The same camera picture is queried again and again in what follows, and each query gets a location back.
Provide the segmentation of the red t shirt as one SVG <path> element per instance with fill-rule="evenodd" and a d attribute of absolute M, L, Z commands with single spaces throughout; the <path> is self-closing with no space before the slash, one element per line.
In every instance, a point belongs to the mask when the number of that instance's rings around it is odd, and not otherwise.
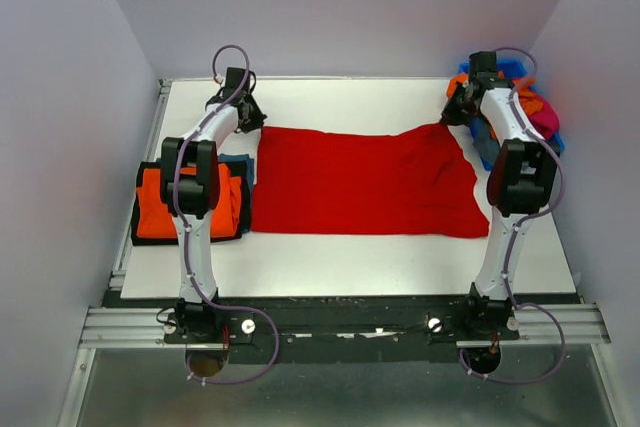
<path fill-rule="evenodd" d="M 398 135 L 266 127 L 252 227 L 281 234 L 487 236 L 477 176 L 449 129 Z"/>

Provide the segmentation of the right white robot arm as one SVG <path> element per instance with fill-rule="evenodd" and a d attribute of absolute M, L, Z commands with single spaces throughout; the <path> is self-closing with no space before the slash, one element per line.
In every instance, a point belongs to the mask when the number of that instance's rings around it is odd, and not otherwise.
<path fill-rule="evenodd" d="M 525 236 L 534 219 L 550 212 L 559 156 L 521 107 L 523 85 L 499 74 L 496 51 L 475 52 L 467 80 L 456 84 L 440 117 L 446 126 L 468 126 L 482 117 L 499 144 L 486 184 L 492 208 L 487 249 L 459 317 L 462 331 L 474 339 L 507 324 L 516 307 L 513 283 Z"/>

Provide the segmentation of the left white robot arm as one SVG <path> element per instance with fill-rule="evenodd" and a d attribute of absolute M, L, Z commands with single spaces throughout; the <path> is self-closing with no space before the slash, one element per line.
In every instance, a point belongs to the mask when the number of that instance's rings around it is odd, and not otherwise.
<path fill-rule="evenodd" d="M 163 322 L 167 343 L 217 343 L 228 339 L 211 253 L 211 225 L 221 196 L 218 148 L 232 134 L 263 126 L 266 115 L 253 98 L 256 76 L 229 67 L 216 76 L 218 92 L 204 115 L 181 137 L 161 144 L 160 198 L 167 206 L 180 248 L 181 281 L 174 311 Z"/>

